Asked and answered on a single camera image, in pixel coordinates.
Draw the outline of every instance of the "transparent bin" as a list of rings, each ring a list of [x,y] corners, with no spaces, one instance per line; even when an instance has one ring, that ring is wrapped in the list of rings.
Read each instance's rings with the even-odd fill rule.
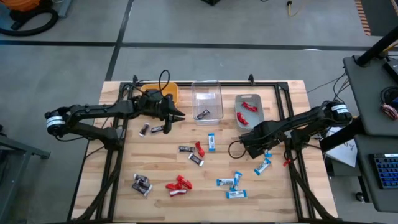
[[[192,115],[197,125],[215,125],[223,119],[221,84],[216,80],[192,83]],[[198,114],[208,109],[210,114],[197,119]]]

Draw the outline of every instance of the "wooden table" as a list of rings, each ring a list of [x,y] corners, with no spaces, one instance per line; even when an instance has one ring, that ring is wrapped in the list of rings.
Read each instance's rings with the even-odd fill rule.
[[[303,81],[288,81],[294,113],[310,109]],[[111,104],[118,96],[120,82],[105,82],[99,103]],[[223,87],[224,118],[217,126],[197,126],[192,118],[190,88],[180,88],[177,108],[186,114],[186,120],[173,124],[169,134],[138,135],[145,122],[159,126],[163,122],[146,116],[129,121],[124,147],[123,165],[119,180],[114,222],[282,222],[297,221],[289,170],[284,162],[284,145],[272,149],[272,165],[260,176],[253,169],[264,159],[255,160],[246,155],[232,159],[228,145],[237,140],[234,99],[237,94],[257,93],[261,96],[266,120],[279,120],[275,91],[271,87]],[[104,119],[97,119],[101,126]],[[215,133],[216,152],[207,152],[208,133]],[[178,146],[194,146],[200,141],[206,151],[205,163],[199,167],[188,159]],[[88,152],[101,147],[99,141],[90,143]],[[243,151],[235,144],[234,150]],[[322,205],[337,216],[322,154],[311,147],[303,151],[310,188]],[[81,215],[98,193],[103,175],[106,150],[98,151],[85,161],[72,218]],[[227,187],[217,187],[216,179],[232,178],[238,170],[243,173],[240,189],[246,189],[248,198],[226,199]],[[147,198],[131,188],[133,175],[145,175],[153,184]],[[182,175],[193,184],[186,195],[170,198],[165,185]],[[106,198],[103,216],[108,211]]]

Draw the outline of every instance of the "gray floor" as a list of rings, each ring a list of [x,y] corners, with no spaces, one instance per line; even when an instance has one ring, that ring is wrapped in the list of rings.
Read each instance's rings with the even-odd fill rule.
[[[0,35],[0,40],[115,42],[127,2],[74,0],[69,17],[48,32],[24,38]],[[308,1],[293,18],[287,17],[285,4],[221,0],[210,7],[199,0],[135,0],[123,42],[370,46],[379,39],[363,33],[354,0]],[[296,8],[300,4],[294,1]],[[42,15],[27,27],[46,19]],[[0,26],[10,24],[5,8],[0,7]],[[11,223],[24,218],[29,223],[62,222],[72,201],[86,141],[57,142],[46,133],[44,113],[59,106],[97,103],[113,47],[0,45],[0,53],[0,124],[10,137],[52,152],[47,161],[31,160]],[[344,57],[361,53],[123,47],[112,80],[131,80],[133,75],[156,80],[163,69],[170,70],[173,80],[245,80],[252,73],[257,80],[305,80],[311,90],[340,76]],[[332,99],[332,87],[311,92],[311,105]],[[358,115],[351,90],[340,96]],[[334,177],[331,186],[340,218],[398,220],[397,214],[379,213],[371,204],[355,201],[355,179]]]

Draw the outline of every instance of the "keyboard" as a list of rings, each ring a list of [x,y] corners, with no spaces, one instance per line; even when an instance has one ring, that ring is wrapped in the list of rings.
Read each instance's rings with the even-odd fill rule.
[[[398,154],[371,155],[377,174],[380,189],[398,189]]]

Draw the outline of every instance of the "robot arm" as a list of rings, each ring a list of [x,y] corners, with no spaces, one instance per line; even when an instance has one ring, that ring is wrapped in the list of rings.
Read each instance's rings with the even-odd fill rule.
[[[263,121],[253,128],[250,133],[239,137],[240,143],[254,159],[264,153],[265,149],[272,149],[286,139],[285,132],[291,131],[293,144],[303,148],[310,136],[328,127],[345,126],[352,119],[346,105],[339,101],[325,101],[321,106],[310,111],[281,121]]]
[[[97,128],[79,121],[92,118],[134,119],[139,115],[147,115],[165,120],[164,134],[171,130],[171,124],[182,121],[185,114],[174,106],[172,95],[163,97],[157,90],[147,90],[141,96],[117,101],[113,105],[73,105],[61,107],[45,114],[47,132],[62,137],[73,133],[86,138],[99,139],[105,149],[118,150],[121,141],[115,128]]]

